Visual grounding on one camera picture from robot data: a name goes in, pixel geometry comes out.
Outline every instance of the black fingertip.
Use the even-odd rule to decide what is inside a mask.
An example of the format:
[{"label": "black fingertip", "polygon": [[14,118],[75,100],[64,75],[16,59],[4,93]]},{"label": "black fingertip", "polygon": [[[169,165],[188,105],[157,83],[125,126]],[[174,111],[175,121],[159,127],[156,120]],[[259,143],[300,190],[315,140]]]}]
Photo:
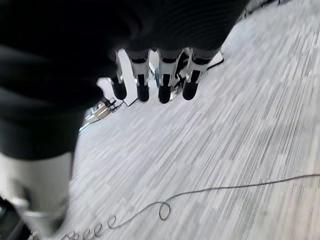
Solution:
[{"label": "black fingertip", "polygon": [[149,100],[149,87],[145,85],[137,85],[136,86],[136,91],[138,95],[138,99],[141,102],[146,102]]},{"label": "black fingertip", "polygon": [[194,82],[184,82],[182,96],[185,100],[191,100],[195,97],[198,84]]},{"label": "black fingertip", "polygon": [[170,101],[171,90],[169,86],[159,86],[158,98],[160,103],[166,104]]},{"label": "black fingertip", "polygon": [[119,83],[118,78],[113,78],[112,79],[112,89],[115,97],[119,100],[123,100],[127,97],[127,89],[125,82],[122,81],[122,83]]}]

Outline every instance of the floor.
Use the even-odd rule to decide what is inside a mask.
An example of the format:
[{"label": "floor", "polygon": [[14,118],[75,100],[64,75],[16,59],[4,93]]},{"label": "floor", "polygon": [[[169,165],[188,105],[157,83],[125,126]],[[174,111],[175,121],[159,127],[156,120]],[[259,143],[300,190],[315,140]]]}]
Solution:
[{"label": "floor", "polygon": [[[319,0],[254,12],[234,27],[225,62],[194,100],[162,105],[152,94],[81,132],[71,207],[51,239],[75,230],[82,240],[111,214],[121,223],[184,191],[320,173],[319,12]],[[100,239],[320,239],[319,178],[185,195],[170,205],[167,221],[157,205]]]}]

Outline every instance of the cable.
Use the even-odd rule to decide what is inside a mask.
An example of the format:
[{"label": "cable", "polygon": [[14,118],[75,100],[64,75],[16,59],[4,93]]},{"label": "cable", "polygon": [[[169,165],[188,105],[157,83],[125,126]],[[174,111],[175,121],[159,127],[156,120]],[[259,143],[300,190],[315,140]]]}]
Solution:
[{"label": "cable", "polygon": [[[259,186],[265,186],[265,185],[274,185],[274,184],[289,182],[289,181],[298,180],[298,179],[315,178],[315,177],[320,177],[320,173],[305,174],[305,175],[284,178],[284,179],[280,179],[280,180],[267,181],[267,182],[254,183],[254,184],[208,187],[208,188],[204,188],[204,189],[200,189],[200,190],[185,191],[185,192],[177,193],[175,195],[168,197],[164,201],[155,201],[155,202],[150,203],[149,205],[145,206],[142,210],[140,210],[135,215],[130,217],[128,220],[122,222],[121,224],[115,225],[117,222],[117,216],[111,215],[107,221],[108,228],[102,230],[103,225],[100,222],[94,226],[93,232],[89,228],[87,228],[83,232],[82,239],[83,240],[92,240],[92,239],[94,239],[94,237],[100,238],[108,229],[110,229],[110,230],[119,229],[119,228],[123,227],[124,225],[129,224],[132,220],[134,220],[137,216],[141,215],[147,209],[151,208],[154,205],[158,205],[158,204],[160,204],[159,212],[158,212],[159,218],[162,221],[166,221],[170,217],[171,210],[172,210],[168,201],[176,199],[180,196],[191,195],[191,194],[200,194],[200,193],[205,193],[205,192],[207,193],[207,192],[218,191],[218,190],[244,189],[244,188],[259,187]],[[168,210],[167,210],[167,214],[163,215],[162,212],[163,212],[165,206],[167,207]],[[73,231],[69,232],[68,234],[66,234],[61,240],[80,240],[80,233],[73,230]]]},{"label": "cable", "polygon": [[[173,200],[175,198],[178,198],[183,195],[191,195],[191,194],[199,194],[199,193],[204,193],[204,192],[212,192],[212,191],[217,191],[217,190],[229,190],[229,189],[244,189],[244,188],[251,188],[251,187],[259,187],[259,186],[265,186],[265,185],[274,185],[274,184],[279,184],[279,183],[284,183],[284,182],[289,182],[297,179],[305,179],[305,178],[315,178],[315,177],[320,177],[320,173],[315,173],[315,174],[305,174],[305,175],[299,175],[299,176],[294,176],[294,177],[289,177],[289,178],[284,178],[280,180],[275,180],[275,181],[267,181],[267,182],[261,182],[261,183],[255,183],[255,184],[246,184],[246,185],[235,185],[235,186],[219,186],[219,187],[208,187],[200,190],[194,190],[194,191],[185,191],[181,192],[175,195],[172,195],[168,197],[164,201],[155,201],[150,203],[149,205],[145,206],[142,210],[140,210],[138,213],[136,213],[134,216],[130,217],[128,220],[124,221],[123,223],[116,225],[117,221],[117,216],[116,215],[111,215],[107,221],[107,226],[111,230],[119,229],[123,227],[124,225],[127,225],[130,223],[133,219],[135,219],[138,215],[142,214],[145,212],[147,209],[152,207],[153,205],[160,204],[159,207],[159,218],[162,221],[166,221],[171,214],[171,206],[169,205],[168,201]],[[165,216],[162,215],[163,208],[164,206],[167,206],[168,211]]]}]

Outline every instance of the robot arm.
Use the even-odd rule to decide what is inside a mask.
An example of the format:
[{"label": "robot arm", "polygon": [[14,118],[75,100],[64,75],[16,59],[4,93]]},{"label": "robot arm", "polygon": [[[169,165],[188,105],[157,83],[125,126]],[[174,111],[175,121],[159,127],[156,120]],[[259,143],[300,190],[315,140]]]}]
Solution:
[{"label": "robot arm", "polygon": [[183,87],[191,100],[247,2],[0,0],[0,195],[33,231],[56,232],[79,128],[103,95],[97,79],[109,77],[117,98],[127,94],[114,52],[126,49],[145,102],[149,49],[158,49],[158,97],[167,103],[178,58],[191,47]]}]

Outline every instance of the striped carpet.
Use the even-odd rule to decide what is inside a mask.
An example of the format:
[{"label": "striped carpet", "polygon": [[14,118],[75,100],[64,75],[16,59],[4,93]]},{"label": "striped carpet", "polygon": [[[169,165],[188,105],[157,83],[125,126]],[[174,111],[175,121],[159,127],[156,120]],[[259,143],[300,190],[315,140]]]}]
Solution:
[{"label": "striped carpet", "polygon": [[[122,107],[81,132],[65,225],[125,221],[191,190],[320,173],[320,1],[271,4],[237,24],[194,100]],[[103,240],[319,240],[320,179],[187,195]]]}]

